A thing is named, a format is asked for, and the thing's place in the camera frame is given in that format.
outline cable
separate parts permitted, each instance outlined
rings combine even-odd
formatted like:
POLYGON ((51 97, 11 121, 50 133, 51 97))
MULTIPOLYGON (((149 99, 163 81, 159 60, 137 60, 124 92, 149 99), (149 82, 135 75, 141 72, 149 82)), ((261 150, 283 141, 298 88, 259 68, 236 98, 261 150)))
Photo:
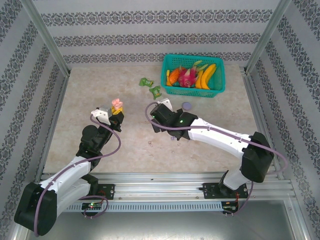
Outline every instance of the cable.
POLYGON ((83 196, 83 197, 79 198, 79 200, 92 199, 92 198, 100 198, 100 199, 102 199, 102 201, 105 200, 105 202, 106 202, 106 207, 105 207, 101 212, 97 213, 97 214, 94 215, 94 216, 88 216, 88 215, 86 215, 86 212, 87 212, 87 210, 88 210, 89 208, 86 208, 86 209, 84 210, 83 215, 84 215, 85 218, 95 219, 95 218, 101 216, 102 214, 104 214, 104 213, 106 212, 106 210, 107 210, 108 207, 109 207, 109 202, 108 202, 108 199, 107 199, 105 196, 100 196, 100 195, 83 196))
POLYGON ((228 132, 225 132, 225 131, 222 131, 216 127, 213 127, 213 126, 182 126, 182 127, 169 127, 169 126, 163 126, 163 125, 160 125, 158 123, 155 123, 153 122, 149 117, 148 117, 148 109, 151 105, 158 105, 158 103, 156 101, 148 104, 148 106, 146 106, 145 110, 144 110, 144 114, 145 114, 145 117, 146 119, 154 126, 157 126, 158 128, 161 128, 161 129, 165 129, 165 130, 171 130, 171 131, 175 131, 175 130, 190 130, 190 129, 208 129, 208 130, 212 130, 212 131, 215 131, 217 133, 220 133, 220 134, 223 134, 223 135, 226 135, 230 138, 233 138, 233 139, 236 139, 240 142, 244 142, 246 144, 250 144, 250 145, 253 145, 253 146, 256 146, 258 148, 261 148, 261 149, 264 149, 264 150, 267 150, 269 152, 272 152, 276 155, 278 155, 284 162, 284 166, 280 169, 280 170, 276 170, 276 171, 271 171, 271 172, 268 172, 267 175, 272 175, 272 174, 278 174, 278 173, 281 173, 283 172, 285 169, 287 169, 289 163, 288 163, 288 160, 285 158, 285 156, 283 156, 280 152, 270 148, 270 147, 267 147, 267 146, 264 146, 264 145, 261 145, 259 143, 255 143, 255 142, 252 142, 252 141, 249 141, 249 140, 246 140, 246 139, 243 139, 239 136, 236 136, 236 135, 233 135, 233 134, 230 134, 228 132))
MULTIPOLYGON (((68 167, 66 167, 65 169, 63 169, 61 172, 59 172, 59 173, 52 179, 52 181, 48 183, 48 185, 45 187, 45 189, 44 189, 43 192, 41 193, 40 198, 39 198, 39 201, 38 201, 38 203, 37 203, 37 205, 36 205, 36 209, 35 209, 34 223, 33 223, 33 231, 34 231, 34 235, 35 235, 36 237, 39 237, 39 234, 38 234, 38 218, 39 218, 39 211, 40 211, 41 202, 42 202, 42 200, 43 200, 43 198, 44 198, 45 193, 48 191, 48 189, 51 187, 51 185, 53 185, 54 182, 55 182, 62 174, 64 174, 66 171, 68 171, 69 169, 74 168, 74 167, 76 167, 77 165, 82 164, 82 163, 85 163, 85 162, 91 162, 91 161, 93 161, 93 160, 95 160, 95 159, 101 159, 101 158, 109 157, 109 156, 115 154, 115 153, 120 149, 120 147, 121 147, 121 139, 120 139, 119 135, 118 135, 115 131, 113 131, 113 130, 112 130, 110 127, 108 127, 108 126, 103 125, 103 124, 101 124, 100 122, 93 120, 93 115, 92 115, 92 114, 91 114, 91 116, 90 116, 90 120, 91 120, 91 122, 93 122, 93 123, 95 123, 95 124, 98 124, 99 126, 101 126, 101 127, 105 128, 105 129, 109 130, 113 135, 115 135, 115 137, 118 139, 119 145, 118 145, 118 147, 117 147, 114 151, 112 151, 112 152, 110 152, 110 153, 108 153, 108 154, 105 154, 105 155, 102 155, 102 156, 95 156, 95 157, 91 157, 91 158, 88 158, 88 159, 83 159, 83 160, 81 160, 81 161, 76 162, 76 163, 73 164, 73 165, 69 165, 68 167)), ((84 197, 82 197, 82 198, 80 198, 80 199, 84 199, 85 197, 101 198, 102 196, 84 196, 84 197)), ((104 212, 107 210, 107 207, 101 212, 101 214, 104 213, 104 212)))
POLYGON ((238 211, 236 211, 233 215, 237 215, 239 212, 241 212, 245 208, 245 206, 247 205, 247 203, 249 201, 249 198, 250 198, 250 196, 252 194, 253 189, 254 189, 254 181, 251 181, 251 188, 250 188, 248 197, 246 198, 246 200, 244 201, 242 206, 238 209, 238 211))

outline purple ball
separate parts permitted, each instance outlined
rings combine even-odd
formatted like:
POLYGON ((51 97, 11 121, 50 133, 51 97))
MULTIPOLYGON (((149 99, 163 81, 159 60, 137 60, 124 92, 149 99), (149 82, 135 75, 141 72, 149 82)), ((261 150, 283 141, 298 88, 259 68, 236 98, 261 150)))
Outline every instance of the purple ball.
POLYGON ((192 108, 192 105, 190 102, 185 101, 184 103, 182 103, 182 108, 183 110, 189 111, 192 108))

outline floor surface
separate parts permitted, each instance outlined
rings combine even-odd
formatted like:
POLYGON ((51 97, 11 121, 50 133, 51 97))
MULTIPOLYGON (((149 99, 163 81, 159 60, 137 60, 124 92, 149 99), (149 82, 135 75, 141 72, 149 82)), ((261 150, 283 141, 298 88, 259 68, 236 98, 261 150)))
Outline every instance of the floor surface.
MULTIPOLYGON (((191 113, 216 126, 253 134, 256 124, 237 65, 226 65, 226 88, 214 98, 169 95, 173 110, 183 102, 192 104, 191 113)), ((101 105, 111 106, 120 98, 124 104, 124 120, 119 134, 122 146, 114 155, 103 158, 93 170, 99 173, 128 172, 217 172, 226 171, 240 160, 219 148, 198 141, 171 140, 166 132, 154 133, 145 118, 145 107, 153 102, 147 86, 139 86, 141 78, 160 85, 161 66, 75 67, 72 69, 44 172, 56 173, 67 165, 78 151, 82 130, 90 125, 91 111, 101 105)), ((104 146, 107 154, 118 146, 113 136, 104 146)))

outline metal frame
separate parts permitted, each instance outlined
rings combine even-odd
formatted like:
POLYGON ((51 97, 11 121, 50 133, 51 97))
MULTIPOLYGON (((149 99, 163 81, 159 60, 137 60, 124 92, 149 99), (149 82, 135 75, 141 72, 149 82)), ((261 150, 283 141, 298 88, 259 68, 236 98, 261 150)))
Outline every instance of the metal frame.
MULTIPOLYGON (((41 180, 52 176, 53 173, 43 174, 41 180)), ((110 200, 111 212, 177 212, 176 209, 163 209, 155 211, 152 208, 133 210, 130 206, 187 206, 197 205, 193 209, 180 210, 191 211, 220 211, 221 201, 234 199, 204 199, 204 194, 198 188, 205 182, 218 182, 223 172, 182 172, 182 173, 95 173, 101 184, 115 184, 114 200, 110 200), (218 204, 217 207, 208 207, 210 204, 218 204)), ((284 202, 287 216, 297 240, 310 240, 306 224, 296 198, 290 180, 279 180, 277 175, 268 175, 263 183, 254 185, 249 201, 281 200, 284 202)), ((66 212, 80 212, 81 203, 77 201, 66 212)), ((16 225, 12 240, 26 239, 28 231, 16 225)))
POLYGON ((51 124, 51 127, 49 129, 48 140, 45 143, 43 154, 42 154, 42 158, 40 159, 40 163, 39 163, 38 172, 36 173, 36 176, 35 176, 35 181, 36 182, 40 182, 41 175, 42 175, 42 172, 43 172, 45 164, 46 164, 46 160, 47 160, 47 157, 48 157, 48 154, 49 154, 50 145, 51 145, 52 139, 54 137, 55 129, 56 129, 56 126, 57 126, 57 122, 58 122, 58 118, 59 118, 59 114, 60 114, 60 109, 62 107, 62 102, 63 102, 63 99, 64 99, 65 94, 66 94, 68 81, 69 81, 69 74, 66 75, 64 80, 63 80, 62 92, 61 92, 61 94, 59 96, 59 99, 58 99, 58 104, 56 106, 54 117, 53 117, 53 120, 52 120, 52 124, 51 124))
POLYGON ((21 4, 23 8, 28 13, 29 17, 31 18, 33 24, 35 25, 37 31, 40 33, 44 43, 48 47, 50 53, 53 55, 54 60, 58 64, 59 68, 63 72, 64 76, 69 76, 70 69, 62 56, 61 52, 58 49, 58 46, 55 43, 55 40, 51 36, 44 20, 42 19, 41 15, 39 14, 33 0, 21 0, 21 4))
MULTIPOLYGON (((253 113, 253 117, 254 117, 254 121, 255 121, 257 130, 260 133, 265 135, 265 137, 269 143, 272 143, 272 139, 270 137, 269 130, 268 130, 266 121, 264 119, 262 108, 261 108, 260 104, 258 103, 258 96, 255 91, 251 76, 245 74, 244 70, 241 71, 241 74, 242 74, 244 87, 245 87, 247 96, 249 98, 249 102, 250 102, 250 106, 252 109, 252 113, 253 113)), ((279 170, 281 167, 280 167, 279 159, 277 156, 273 159, 273 162, 274 162, 275 168, 277 170, 279 170)), ((278 173, 278 178, 280 180, 285 179, 282 172, 278 173)))
POLYGON ((265 46, 271 38, 271 35, 273 34, 274 30, 277 28, 278 23, 280 22, 282 16, 284 15, 290 3, 291 0, 280 0, 278 5, 276 6, 270 18, 270 21, 264 29, 263 34, 261 35, 245 67, 247 73, 251 73, 252 69, 255 67, 260 55, 265 49, 265 46))

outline banana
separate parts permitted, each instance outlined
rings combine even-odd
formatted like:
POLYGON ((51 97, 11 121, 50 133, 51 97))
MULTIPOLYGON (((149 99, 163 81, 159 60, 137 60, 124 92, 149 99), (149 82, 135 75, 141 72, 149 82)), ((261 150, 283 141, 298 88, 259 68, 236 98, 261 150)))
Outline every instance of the banana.
POLYGON ((166 71, 166 85, 172 87, 171 82, 169 81, 170 70, 166 71))
POLYGON ((201 87, 201 77, 202 77, 203 74, 204 74, 203 70, 198 73, 198 79, 195 82, 195 88, 196 89, 201 89, 202 88, 201 87))
POLYGON ((202 77, 201 77, 201 88, 202 89, 206 89, 206 90, 210 90, 210 88, 208 87, 208 82, 210 80, 210 78, 212 77, 212 75, 215 73, 217 69, 217 65, 211 64, 210 66, 208 66, 208 68, 204 71, 202 77))

